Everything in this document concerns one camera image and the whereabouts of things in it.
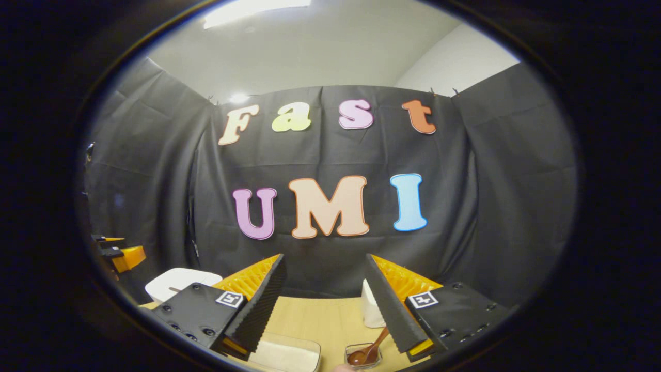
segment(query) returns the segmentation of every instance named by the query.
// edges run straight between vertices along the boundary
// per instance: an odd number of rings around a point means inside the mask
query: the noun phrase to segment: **wooden table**
[[[360,308],[361,298],[348,299],[301,299],[279,297],[268,321],[265,332],[311,340],[321,346],[321,372],[332,371],[344,363],[344,348],[352,344],[374,342],[382,328],[368,328],[363,324]],[[153,308],[155,305],[142,305]],[[388,335],[381,343],[383,360],[370,369],[373,372],[396,371],[415,363],[408,361],[405,353],[400,354]]]

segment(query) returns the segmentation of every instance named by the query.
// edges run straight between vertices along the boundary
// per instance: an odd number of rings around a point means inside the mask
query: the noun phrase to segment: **white ceiling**
[[[312,0],[203,29],[190,21],[149,53],[213,102],[314,85],[393,86],[460,21],[414,0]]]

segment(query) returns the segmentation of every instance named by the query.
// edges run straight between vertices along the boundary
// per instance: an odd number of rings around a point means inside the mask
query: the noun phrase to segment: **white wall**
[[[519,63],[507,50],[467,24],[437,42],[395,87],[429,91],[448,97]]]

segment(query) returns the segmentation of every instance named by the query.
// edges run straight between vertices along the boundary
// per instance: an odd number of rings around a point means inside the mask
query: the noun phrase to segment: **small glass cup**
[[[354,351],[358,351],[361,349],[364,349],[368,346],[371,345],[371,342],[368,342],[366,344],[356,344],[356,345],[349,345],[344,349],[344,361],[349,363],[349,355],[351,355]],[[376,358],[376,361],[374,363],[369,363],[369,364],[361,364],[361,365],[352,365],[354,369],[370,369],[372,367],[376,367],[379,363],[381,363],[381,348],[378,349],[378,356]]]

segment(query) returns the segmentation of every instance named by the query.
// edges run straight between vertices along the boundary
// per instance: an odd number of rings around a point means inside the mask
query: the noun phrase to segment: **orange letter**
[[[237,128],[243,132],[248,127],[248,122],[251,116],[257,115],[259,112],[258,105],[244,107],[242,109],[232,110],[227,113],[227,125],[225,125],[225,133],[218,140],[218,144],[229,145],[239,140]]]
[[[402,109],[408,111],[411,118],[411,125],[420,133],[431,134],[436,131],[436,126],[427,122],[425,114],[431,115],[432,110],[427,106],[422,106],[422,102],[417,99],[406,102],[402,105]]]
[[[297,239],[317,236],[317,229],[311,224],[311,216],[315,217],[321,231],[328,236],[340,214],[342,223],[337,228],[339,235],[367,234],[369,226],[363,215],[363,187],[366,184],[367,180],[361,175],[343,177],[329,201],[314,179],[294,179],[290,182],[290,190],[296,195],[296,228],[292,230],[292,236]]]

